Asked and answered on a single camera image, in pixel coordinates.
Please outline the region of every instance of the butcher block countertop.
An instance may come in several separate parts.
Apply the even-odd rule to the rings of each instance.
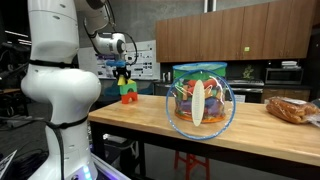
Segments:
[[[117,102],[89,114],[89,120],[148,133],[188,139],[178,133],[166,115],[166,97],[139,95],[138,101]],[[219,131],[229,120],[232,104],[226,103],[226,120],[201,124],[174,115],[175,102],[169,98],[172,121],[183,132],[208,136]],[[199,141],[213,146],[320,166],[320,128],[311,124],[295,125],[282,121],[266,111],[264,104],[237,103],[230,126],[219,136]]]

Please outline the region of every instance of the oven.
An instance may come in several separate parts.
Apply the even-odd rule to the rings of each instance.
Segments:
[[[264,83],[262,80],[228,80],[237,102],[261,103]],[[226,100],[231,100],[226,93]]]

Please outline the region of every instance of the plastic bag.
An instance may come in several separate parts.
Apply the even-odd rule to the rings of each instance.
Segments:
[[[272,97],[266,108],[270,114],[294,124],[320,120],[320,110],[316,105],[298,99]]]

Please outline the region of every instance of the light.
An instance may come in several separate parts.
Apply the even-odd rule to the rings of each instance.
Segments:
[[[23,40],[23,39],[18,39],[19,42],[25,42],[25,43],[32,43],[31,41]]]
[[[85,176],[86,176],[86,179],[91,179],[91,175],[90,175],[90,173],[88,173],[88,174],[85,174]]]
[[[17,36],[29,37],[29,36],[27,36],[27,35],[20,34],[20,33],[16,33],[16,32],[11,32],[11,31],[4,31],[4,32],[6,32],[6,33],[8,33],[8,34],[14,34],[14,35],[17,35]]]
[[[24,45],[28,45],[28,46],[31,46],[32,44],[30,43],[25,43],[25,42],[19,42],[20,44],[24,44]]]
[[[83,172],[84,172],[84,173],[88,173],[88,172],[89,172],[88,166],[84,166],[84,167],[83,167]]]

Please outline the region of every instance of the green toy block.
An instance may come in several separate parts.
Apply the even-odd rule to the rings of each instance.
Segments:
[[[137,92],[137,83],[125,84],[120,87],[120,94],[126,95],[128,92]]]

